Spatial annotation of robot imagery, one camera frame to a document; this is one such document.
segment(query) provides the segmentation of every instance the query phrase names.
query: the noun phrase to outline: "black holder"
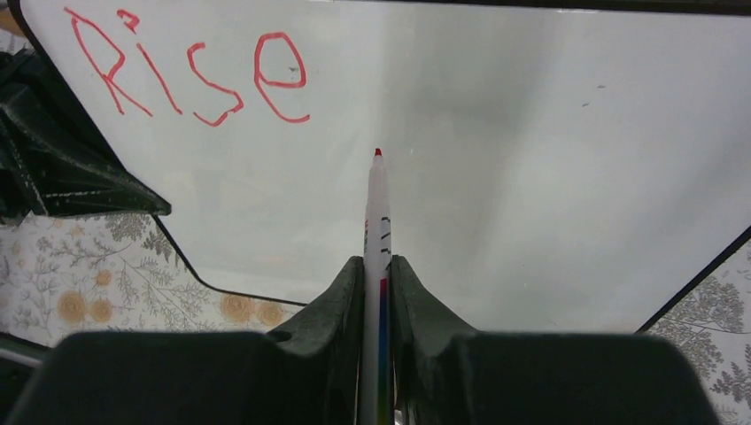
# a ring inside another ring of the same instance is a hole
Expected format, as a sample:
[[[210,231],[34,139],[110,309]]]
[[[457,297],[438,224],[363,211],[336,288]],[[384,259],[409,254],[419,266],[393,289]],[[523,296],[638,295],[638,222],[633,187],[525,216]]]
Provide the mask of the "black holder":
[[[6,423],[352,425],[363,275],[352,257],[323,294],[265,335],[70,336],[46,353]],[[666,341],[481,332],[400,256],[391,302],[404,423],[719,423]]]
[[[0,223],[29,211],[170,213],[123,168],[53,67],[30,50],[2,53],[0,66]]]

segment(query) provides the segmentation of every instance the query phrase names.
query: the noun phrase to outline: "floral wallpaper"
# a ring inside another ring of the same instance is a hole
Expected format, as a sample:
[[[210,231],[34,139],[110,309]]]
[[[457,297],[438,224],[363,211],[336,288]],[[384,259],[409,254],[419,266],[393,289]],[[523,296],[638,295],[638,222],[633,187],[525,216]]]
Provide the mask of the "floral wallpaper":
[[[93,329],[268,330],[300,308],[207,288],[149,215],[0,228],[0,329],[38,344]]]
[[[655,323],[693,364],[725,425],[751,425],[751,243]]]

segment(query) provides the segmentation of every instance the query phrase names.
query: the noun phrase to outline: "red text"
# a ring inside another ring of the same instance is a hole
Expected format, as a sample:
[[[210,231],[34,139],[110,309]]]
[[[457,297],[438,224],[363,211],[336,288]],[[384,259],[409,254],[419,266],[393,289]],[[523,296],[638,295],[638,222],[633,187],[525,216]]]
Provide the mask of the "red text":
[[[86,58],[89,60],[90,64],[94,67],[95,71],[99,75],[99,77],[102,79],[102,81],[105,83],[105,86],[110,92],[110,95],[112,96],[112,100],[115,103],[115,107],[117,108],[118,112],[120,114],[125,114],[123,111],[122,105],[120,104],[119,96],[124,97],[127,99],[131,104],[138,107],[141,111],[146,113],[148,116],[153,116],[151,111],[147,109],[143,104],[137,102],[132,96],[130,96],[128,93],[126,93],[125,90],[123,90],[115,81],[115,75],[117,72],[123,67],[126,61],[126,54],[123,52],[123,50],[118,47],[112,39],[94,22],[92,22],[89,19],[83,18],[80,14],[72,11],[70,8],[64,8],[64,11],[69,13],[71,18],[71,26],[74,31],[74,35],[76,37],[76,40],[78,41],[79,45],[81,46],[81,49],[83,50],[83,54],[86,56]],[[136,27],[139,25],[141,20],[138,18],[137,15],[135,15],[132,12],[128,12],[123,9],[119,9],[116,11],[116,14],[119,18],[123,19],[123,25],[130,30],[134,35],[137,35]],[[83,38],[81,37],[81,30],[80,30],[80,24],[87,25],[94,29],[97,34],[104,39],[107,44],[109,44],[112,49],[117,53],[118,60],[115,62],[115,64],[109,69],[107,73],[104,73],[99,64],[93,59],[89,52],[89,48],[87,48],[86,43],[84,42]],[[263,74],[261,71],[260,66],[260,60],[261,60],[261,53],[263,51],[264,45],[268,41],[272,40],[280,40],[287,44],[290,51],[292,52],[292,55],[294,56],[295,60],[297,61],[297,68],[296,70],[299,71],[299,80],[293,81],[293,82],[285,82],[285,81],[275,81],[275,80],[269,80],[266,75]],[[159,85],[162,88],[162,91],[164,91],[165,97],[170,105],[172,105],[172,108],[175,112],[182,115],[182,109],[178,106],[177,102],[174,99],[174,96],[172,94],[172,91],[169,88],[169,79],[165,78],[162,73],[158,70],[154,60],[149,55],[146,48],[140,43],[135,43],[135,48],[141,53],[141,56],[143,57],[143,61],[148,65],[148,67],[151,69],[151,71],[154,73],[154,76],[157,78],[157,81],[159,82]],[[190,47],[186,50],[187,53],[187,59],[188,59],[188,67],[190,70],[196,75],[196,77],[204,83],[207,87],[211,89],[215,89],[225,95],[229,95],[232,98],[234,98],[234,105],[229,107],[224,112],[222,112],[219,117],[215,119],[208,119],[205,118],[203,115],[200,115],[198,112],[193,112],[193,116],[200,120],[201,122],[205,123],[206,125],[216,128],[220,126],[231,113],[236,113],[241,111],[244,108],[244,102],[240,94],[233,89],[229,89],[227,87],[223,87],[220,84],[209,81],[205,74],[202,73],[197,69],[196,66],[196,60],[195,60],[195,54],[199,50],[206,49],[206,45],[204,42],[194,42]],[[261,97],[266,101],[271,111],[280,119],[289,122],[289,123],[302,123],[310,120],[310,114],[306,114],[301,117],[289,117],[286,116],[284,113],[282,113],[279,108],[276,106],[274,101],[269,97],[266,87],[275,87],[275,88],[281,88],[281,89],[302,89],[307,84],[307,75],[306,75],[306,68],[305,63],[303,62],[302,57],[300,56],[300,53],[295,46],[295,44],[292,42],[292,40],[289,38],[288,35],[286,35],[284,32],[273,32],[273,33],[267,33],[263,34],[259,37],[258,43],[256,44],[256,49],[253,56],[253,82],[255,84],[256,90],[259,92]]]

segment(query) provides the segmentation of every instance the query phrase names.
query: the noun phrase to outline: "whiteboard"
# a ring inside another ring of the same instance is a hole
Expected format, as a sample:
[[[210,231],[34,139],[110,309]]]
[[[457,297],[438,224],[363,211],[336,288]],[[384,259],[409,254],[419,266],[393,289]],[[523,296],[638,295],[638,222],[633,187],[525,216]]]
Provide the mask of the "whiteboard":
[[[751,224],[749,19],[21,6],[125,168],[172,204],[164,225],[198,276],[224,290],[325,290],[362,253],[376,146],[394,252],[479,328],[633,331]]]

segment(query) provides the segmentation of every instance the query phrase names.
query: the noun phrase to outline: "rainbow stripe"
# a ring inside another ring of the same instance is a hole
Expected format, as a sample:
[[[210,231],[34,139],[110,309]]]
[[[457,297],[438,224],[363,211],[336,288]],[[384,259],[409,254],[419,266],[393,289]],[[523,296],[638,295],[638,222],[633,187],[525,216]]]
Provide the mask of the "rainbow stripe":
[[[391,384],[391,347],[389,344],[389,280],[381,279],[380,311],[378,318],[378,407],[377,425],[393,425],[394,409]]]

